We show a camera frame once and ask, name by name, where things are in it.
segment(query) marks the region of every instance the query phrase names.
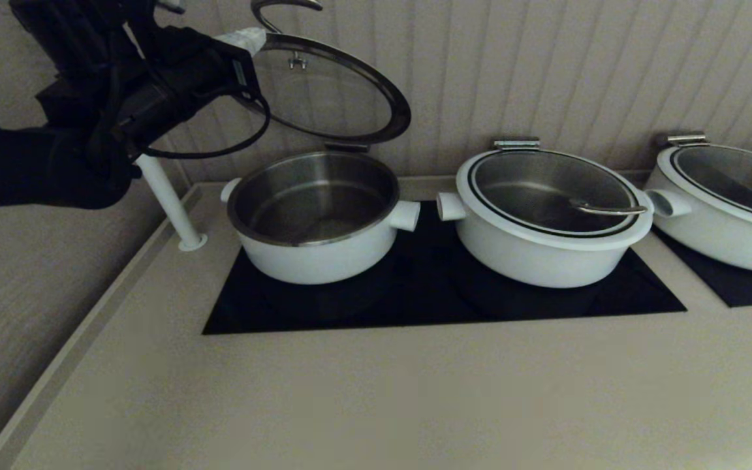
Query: stainless steel handle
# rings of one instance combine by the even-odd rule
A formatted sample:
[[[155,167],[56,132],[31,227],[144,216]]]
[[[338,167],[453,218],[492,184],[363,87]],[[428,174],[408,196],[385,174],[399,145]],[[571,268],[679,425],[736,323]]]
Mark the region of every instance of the stainless steel handle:
[[[514,137],[512,139],[495,140],[492,148],[498,151],[511,151],[512,149],[536,149],[541,147],[538,137]]]
[[[648,211],[645,206],[631,206],[630,208],[598,208],[592,206],[582,199],[571,199],[571,206],[577,211],[600,216],[633,216]]]
[[[710,141],[707,140],[704,131],[693,131],[681,134],[656,134],[654,144],[659,147],[708,146]]]
[[[272,5],[294,5],[296,7],[309,8],[316,12],[320,12],[323,9],[323,5],[318,0],[251,0],[251,12],[254,13],[254,18],[257,18],[257,21],[272,33],[280,33],[280,35],[283,34],[283,31],[270,23],[260,12],[260,9]]]

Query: pot handle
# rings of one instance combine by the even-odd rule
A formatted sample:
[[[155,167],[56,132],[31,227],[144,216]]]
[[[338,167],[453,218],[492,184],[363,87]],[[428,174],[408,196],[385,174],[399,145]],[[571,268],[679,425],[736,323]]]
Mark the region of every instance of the pot handle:
[[[457,193],[437,193],[439,220],[460,220],[466,218],[466,208]]]
[[[692,212],[692,206],[689,205],[686,198],[673,191],[662,189],[647,189],[646,195],[651,199],[654,205],[654,213],[660,217],[680,217]]]
[[[222,193],[220,193],[220,200],[221,202],[228,202],[228,198],[230,198],[230,194],[234,192],[234,188],[237,184],[239,184],[240,180],[242,178],[234,178],[232,181],[228,181],[225,184],[225,187],[222,188]]]
[[[408,232],[414,232],[417,227],[417,221],[420,219],[419,202],[409,202],[409,200],[400,200],[390,212],[390,226]]]

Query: ribbed wall panel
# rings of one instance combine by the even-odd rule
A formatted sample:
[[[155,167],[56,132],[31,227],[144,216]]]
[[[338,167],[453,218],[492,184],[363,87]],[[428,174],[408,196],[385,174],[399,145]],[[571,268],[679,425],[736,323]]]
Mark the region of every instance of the ribbed wall panel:
[[[654,133],[704,130],[752,149],[752,0],[325,0],[323,12],[275,6],[291,35],[342,48],[403,90],[414,113],[399,139],[373,146],[400,175],[454,173],[495,137],[538,136],[623,170],[654,164]],[[179,20],[212,35],[256,26],[247,1],[194,0]],[[275,95],[274,84],[262,84]],[[298,104],[323,101],[308,92]],[[373,107],[345,97],[343,123]],[[221,99],[171,133],[214,149],[259,125]],[[224,180],[319,139],[272,125],[250,149],[184,163],[193,181]]]

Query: white pole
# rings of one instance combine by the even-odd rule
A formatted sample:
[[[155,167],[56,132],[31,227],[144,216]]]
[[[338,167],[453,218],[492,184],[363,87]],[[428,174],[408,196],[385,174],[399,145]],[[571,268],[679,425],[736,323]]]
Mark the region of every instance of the white pole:
[[[173,185],[170,184],[170,180],[158,159],[149,155],[141,155],[135,163],[141,168],[149,188],[153,190],[155,198],[159,200],[167,218],[170,219],[170,223],[173,224],[179,234],[181,238],[179,249],[183,252],[192,252],[204,246],[208,241],[207,235],[200,234],[194,228],[187,216],[185,206],[181,205],[181,200],[176,195],[176,190],[173,190]]]

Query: lid handle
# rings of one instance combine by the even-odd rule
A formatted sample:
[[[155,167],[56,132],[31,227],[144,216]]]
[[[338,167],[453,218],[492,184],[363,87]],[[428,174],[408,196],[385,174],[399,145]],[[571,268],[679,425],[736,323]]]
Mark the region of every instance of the lid handle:
[[[661,147],[675,146],[708,146],[710,141],[707,140],[704,131],[693,131],[685,134],[658,134],[654,137],[654,142]]]
[[[645,206],[631,206],[630,208],[598,208],[592,206],[582,199],[571,199],[571,206],[580,212],[587,214],[594,214],[598,216],[633,216],[636,214],[642,214],[648,211]]]
[[[328,151],[348,151],[353,153],[367,153],[370,146],[367,144],[353,144],[346,142],[325,142],[324,146]]]
[[[495,140],[492,148],[499,151],[511,151],[512,149],[538,149],[541,141],[538,137],[514,137],[512,139]]]
[[[251,12],[254,13],[254,18],[266,27],[272,33],[283,34],[283,31],[278,29],[277,26],[272,24],[263,14],[260,9],[269,7],[272,5],[294,5],[296,7],[305,7],[316,12],[323,10],[323,5],[318,0],[251,0]]]

